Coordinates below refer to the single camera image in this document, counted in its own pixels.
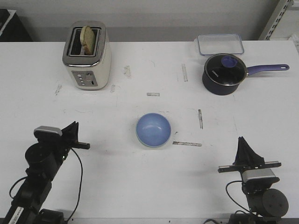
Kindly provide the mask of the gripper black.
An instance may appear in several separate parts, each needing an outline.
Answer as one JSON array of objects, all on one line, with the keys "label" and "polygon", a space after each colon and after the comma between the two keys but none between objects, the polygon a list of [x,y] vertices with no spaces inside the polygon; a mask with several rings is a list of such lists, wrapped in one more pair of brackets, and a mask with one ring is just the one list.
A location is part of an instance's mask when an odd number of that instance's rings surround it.
[{"label": "gripper black", "polygon": [[[279,161],[265,162],[264,158],[255,153],[254,150],[249,146],[249,144],[242,136],[238,138],[237,152],[233,165],[219,166],[218,172],[226,173],[237,171],[240,173],[241,176],[241,174],[246,170],[263,168],[272,169],[278,168],[280,166],[281,163]],[[277,183],[279,181],[280,178],[277,176],[269,179],[252,180],[246,183],[242,181],[242,191],[244,192],[244,194],[256,194],[257,192],[262,192],[267,189],[270,189],[272,184]]]},{"label": "gripper black", "polygon": [[38,139],[38,142],[43,146],[50,148],[50,151],[54,154],[56,161],[65,161],[68,153],[73,148],[78,149],[90,149],[89,143],[78,141],[78,126],[79,123],[74,121],[67,127],[62,129],[62,140],[46,141]]}]

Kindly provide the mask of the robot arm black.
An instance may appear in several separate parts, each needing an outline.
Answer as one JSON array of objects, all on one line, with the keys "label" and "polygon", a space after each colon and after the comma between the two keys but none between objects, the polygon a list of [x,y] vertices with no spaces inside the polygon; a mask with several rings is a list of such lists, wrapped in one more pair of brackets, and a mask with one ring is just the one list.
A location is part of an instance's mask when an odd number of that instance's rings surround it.
[{"label": "robot arm black", "polygon": [[66,224],[60,211],[42,209],[51,188],[52,181],[66,160],[68,153],[76,148],[90,148],[89,143],[78,140],[79,123],[74,121],[63,129],[39,126],[34,130],[37,143],[31,145],[25,159],[28,163],[26,177],[12,197],[11,207],[3,219],[4,224]]},{"label": "robot arm black", "polygon": [[229,224],[277,224],[289,209],[286,196],[272,189],[280,179],[272,168],[281,166],[279,161],[266,162],[249,146],[243,137],[238,138],[235,161],[229,166],[219,166],[218,172],[239,172],[242,192],[245,194],[248,209],[235,203],[242,211],[230,215]]}]

